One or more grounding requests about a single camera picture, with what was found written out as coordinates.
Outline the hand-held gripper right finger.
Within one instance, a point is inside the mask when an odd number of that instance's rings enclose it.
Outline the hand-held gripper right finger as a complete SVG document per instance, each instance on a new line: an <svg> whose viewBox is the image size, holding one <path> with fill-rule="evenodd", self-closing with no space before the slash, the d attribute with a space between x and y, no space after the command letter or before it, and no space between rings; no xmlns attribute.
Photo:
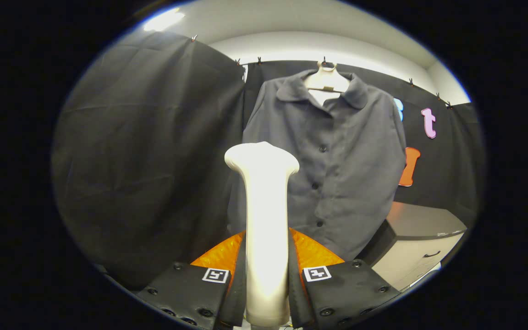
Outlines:
<svg viewBox="0 0 528 330"><path fill-rule="evenodd" d="M400 296L364 261L344 261L293 228L288 252L288 303L297 329L352 329Z"/></svg>

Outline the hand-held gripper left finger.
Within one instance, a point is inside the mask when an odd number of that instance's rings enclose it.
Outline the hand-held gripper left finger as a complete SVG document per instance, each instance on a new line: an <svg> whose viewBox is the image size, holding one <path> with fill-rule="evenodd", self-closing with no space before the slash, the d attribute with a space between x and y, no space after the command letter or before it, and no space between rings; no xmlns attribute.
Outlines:
<svg viewBox="0 0 528 330"><path fill-rule="evenodd" d="M245 252L241 232L192 263L172 263L137 297L185 330L232 330L247 305Z"/></svg>

